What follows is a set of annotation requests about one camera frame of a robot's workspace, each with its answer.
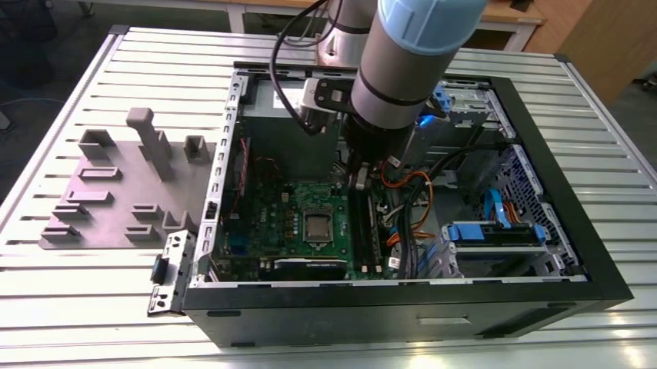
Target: cpu socket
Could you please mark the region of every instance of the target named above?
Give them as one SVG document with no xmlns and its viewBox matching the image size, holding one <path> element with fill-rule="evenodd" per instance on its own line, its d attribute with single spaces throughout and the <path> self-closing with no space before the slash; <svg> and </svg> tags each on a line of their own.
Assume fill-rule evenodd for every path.
<svg viewBox="0 0 657 369">
<path fill-rule="evenodd" d="M 333 242 L 333 210 L 305 210 L 305 241 L 327 244 Z"/>
</svg>

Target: wooden table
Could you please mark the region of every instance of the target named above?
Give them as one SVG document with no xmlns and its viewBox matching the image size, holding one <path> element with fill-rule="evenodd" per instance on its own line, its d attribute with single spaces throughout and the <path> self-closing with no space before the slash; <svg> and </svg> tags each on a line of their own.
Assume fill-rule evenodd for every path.
<svg viewBox="0 0 657 369">
<path fill-rule="evenodd" d="M 231 31 L 244 32 L 243 15 L 246 13 L 295 15 L 301 8 L 307 8 L 314 2 L 314 0 L 231 0 L 227 7 Z M 533 5 L 528 12 L 520 12 L 509 5 L 509 0 L 489 0 L 477 29 L 510 32 L 512 37 L 504 50 L 521 52 L 536 27 L 545 23 L 545 17 Z"/>
<path fill-rule="evenodd" d="M 246 13 L 297 15 L 315 0 L 95 0 L 94 2 L 146 5 L 167 8 L 194 8 L 220 10 L 228 13 L 230 28 L 234 33 L 244 33 Z M 86 15 L 92 13 L 86 2 L 78 2 Z M 512 37 L 504 48 L 506 52 L 521 52 L 534 33 L 536 27 L 545 23 L 545 17 L 532 5 L 528 12 L 520 12 L 509 7 L 510 0 L 489 0 L 478 29 L 510 32 Z"/>
</svg>

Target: side panel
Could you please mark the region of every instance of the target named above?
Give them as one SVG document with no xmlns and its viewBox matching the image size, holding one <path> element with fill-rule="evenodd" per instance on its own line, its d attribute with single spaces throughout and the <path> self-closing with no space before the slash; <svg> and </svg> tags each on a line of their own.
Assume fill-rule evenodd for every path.
<svg viewBox="0 0 657 369">
<path fill-rule="evenodd" d="M 244 347 L 517 337 L 589 304 L 426 304 L 187 313 L 220 347 Z"/>
</svg>

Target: slotted aluminum surface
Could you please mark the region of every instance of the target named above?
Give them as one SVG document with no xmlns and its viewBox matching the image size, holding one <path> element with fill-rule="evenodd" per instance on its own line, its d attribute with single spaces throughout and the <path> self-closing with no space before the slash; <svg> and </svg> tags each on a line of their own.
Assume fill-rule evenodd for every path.
<svg viewBox="0 0 657 369">
<path fill-rule="evenodd" d="M 654 172 L 569 65 L 552 55 L 463 50 L 450 72 L 509 77 L 534 116 L 634 300 L 518 339 L 220 350 L 183 318 L 148 319 L 160 250 L 44 251 L 39 233 L 88 128 L 136 140 L 127 109 L 151 107 L 170 141 L 215 140 L 232 62 L 266 62 L 272 37 L 132 28 L 111 35 L 0 208 L 0 363 L 123 368 L 652 367 L 657 362 Z M 281 61 L 313 64 L 314 51 Z"/>
</svg>

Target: blue robot arm cap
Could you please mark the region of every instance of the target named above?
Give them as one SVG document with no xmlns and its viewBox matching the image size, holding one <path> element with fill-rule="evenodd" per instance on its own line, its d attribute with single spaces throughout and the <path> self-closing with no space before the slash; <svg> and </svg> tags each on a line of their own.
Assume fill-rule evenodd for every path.
<svg viewBox="0 0 657 369">
<path fill-rule="evenodd" d="M 469 40 L 486 0 L 379 0 L 379 19 L 390 38 L 419 55 L 443 55 Z"/>
</svg>

